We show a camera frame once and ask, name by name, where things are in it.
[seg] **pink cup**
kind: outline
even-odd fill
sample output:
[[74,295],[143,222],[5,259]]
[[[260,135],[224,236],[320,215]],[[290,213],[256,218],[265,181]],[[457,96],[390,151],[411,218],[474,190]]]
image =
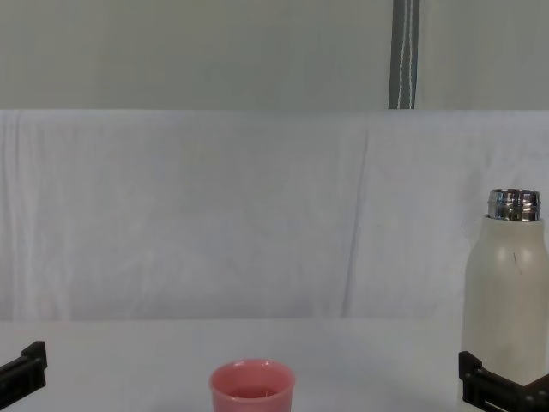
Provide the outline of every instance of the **pink cup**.
[[214,412],[290,412],[294,384],[292,369],[266,359],[227,363],[209,380]]

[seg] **wall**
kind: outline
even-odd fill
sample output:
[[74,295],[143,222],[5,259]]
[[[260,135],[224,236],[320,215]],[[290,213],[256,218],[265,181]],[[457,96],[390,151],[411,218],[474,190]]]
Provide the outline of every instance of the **wall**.
[[549,108],[549,2],[422,0],[420,10],[416,108]]
[[387,0],[2,0],[0,109],[383,109]]

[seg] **white table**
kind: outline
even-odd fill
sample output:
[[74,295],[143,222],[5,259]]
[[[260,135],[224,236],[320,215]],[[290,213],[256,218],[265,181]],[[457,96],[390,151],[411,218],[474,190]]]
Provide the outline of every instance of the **white table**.
[[294,412],[455,408],[457,324],[384,320],[0,323],[0,362],[45,340],[46,388],[28,412],[207,412],[208,375],[244,357],[297,374]]

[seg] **black clamp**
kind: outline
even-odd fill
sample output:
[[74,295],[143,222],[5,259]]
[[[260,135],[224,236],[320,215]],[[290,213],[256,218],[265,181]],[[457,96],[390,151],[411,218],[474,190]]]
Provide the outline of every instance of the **black clamp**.
[[44,387],[47,366],[45,343],[38,341],[23,349],[20,358],[0,367],[0,409]]
[[482,367],[469,352],[459,354],[463,402],[487,412],[549,412],[549,375],[519,385]]

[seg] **white bottle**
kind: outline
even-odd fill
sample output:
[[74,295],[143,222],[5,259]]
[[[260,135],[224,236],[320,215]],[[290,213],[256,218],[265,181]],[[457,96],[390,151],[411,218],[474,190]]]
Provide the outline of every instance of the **white bottle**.
[[[546,373],[549,255],[540,194],[490,193],[467,263],[462,350],[521,385]],[[475,410],[462,402],[462,410]]]

